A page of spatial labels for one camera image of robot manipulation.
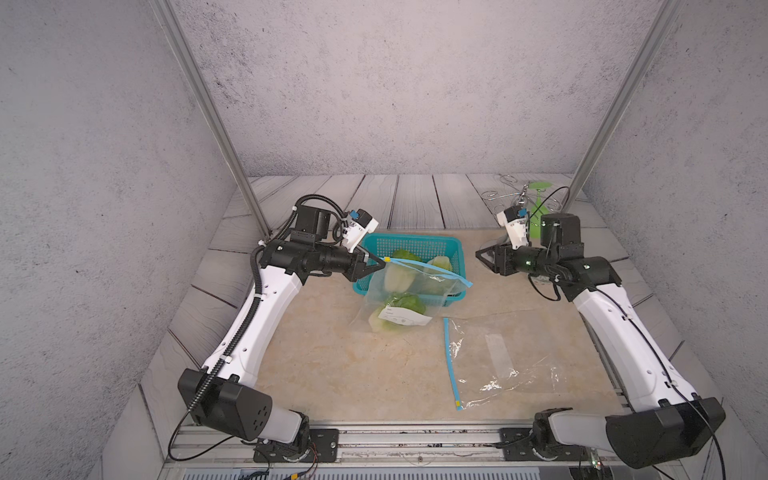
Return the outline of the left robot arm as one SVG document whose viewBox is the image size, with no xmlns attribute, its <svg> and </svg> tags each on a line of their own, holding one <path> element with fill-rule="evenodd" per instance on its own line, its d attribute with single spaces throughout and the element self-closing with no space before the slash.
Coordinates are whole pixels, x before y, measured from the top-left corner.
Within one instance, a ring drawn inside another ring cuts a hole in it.
<svg viewBox="0 0 768 480">
<path fill-rule="evenodd" d="M 185 417 L 246 443 L 261 440 L 278 454 L 300 458 L 310 448 L 308 417 L 277 406 L 256 390 L 260 365 L 288 306 L 311 277 L 335 273 L 356 282 L 384 268 L 362 247 L 377 220 L 363 209 L 344 211 L 329 198 L 301 197 L 286 224 L 250 254 L 253 285 L 229 331 L 198 370 L 185 370 L 178 390 Z"/>
</svg>

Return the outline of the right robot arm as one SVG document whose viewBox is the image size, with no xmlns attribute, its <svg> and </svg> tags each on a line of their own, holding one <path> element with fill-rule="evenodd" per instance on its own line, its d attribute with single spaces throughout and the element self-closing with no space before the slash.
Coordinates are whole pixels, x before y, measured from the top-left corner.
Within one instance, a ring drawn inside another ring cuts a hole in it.
<svg viewBox="0 0 768 480">
<path fill-rule="evenodd" d="M 505 239 L 477 250 L 476 258 L 501 276 L 541 277 L 552 284 L 555 300 L 572 303 L 603 347 L 630 408 L 608 416 L 541 411 L 525 440 L 531 451 L 553 461 L 569 447 L 602 450 L 642 469 L 692 457 L 715 442 L 726 418 L 721 402 L 702 397 L 664 356 L 611 263 L 586 256 L 579 217 L 543 215 L 539 246 L 530 242 L 525 208 L 509 207 L 497 219 Z"/>
</svg>

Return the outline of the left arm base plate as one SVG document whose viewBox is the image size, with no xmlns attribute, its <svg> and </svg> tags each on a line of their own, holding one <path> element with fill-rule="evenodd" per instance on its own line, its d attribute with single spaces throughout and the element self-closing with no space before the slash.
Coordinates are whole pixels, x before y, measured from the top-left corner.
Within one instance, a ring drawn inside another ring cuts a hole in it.
<svg viewBox="0 0 768 480">
<path fill-rule="evenodd" d="M 254 447 L 253 460 L 269 464 L 335 463 L 338 459 L 340 431 L 334 428 L 310 428 L 308 436 L 292 444 L 260 440 Z"/>
</svg>

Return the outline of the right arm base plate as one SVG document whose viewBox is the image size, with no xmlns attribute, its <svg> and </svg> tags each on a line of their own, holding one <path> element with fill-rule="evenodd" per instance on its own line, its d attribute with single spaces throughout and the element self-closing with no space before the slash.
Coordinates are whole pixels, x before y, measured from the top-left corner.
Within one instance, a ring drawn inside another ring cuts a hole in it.
<svg viewBox="0 0 768 480">
<path fill-rule="evenodd" d="M 499 440 L 491 444 L 502 451 L 505 461 L 587 462 L 590 453 L 575 445 L 563 445 L 548 439 L 534 428 L 502 428 Z"/>
</svg>

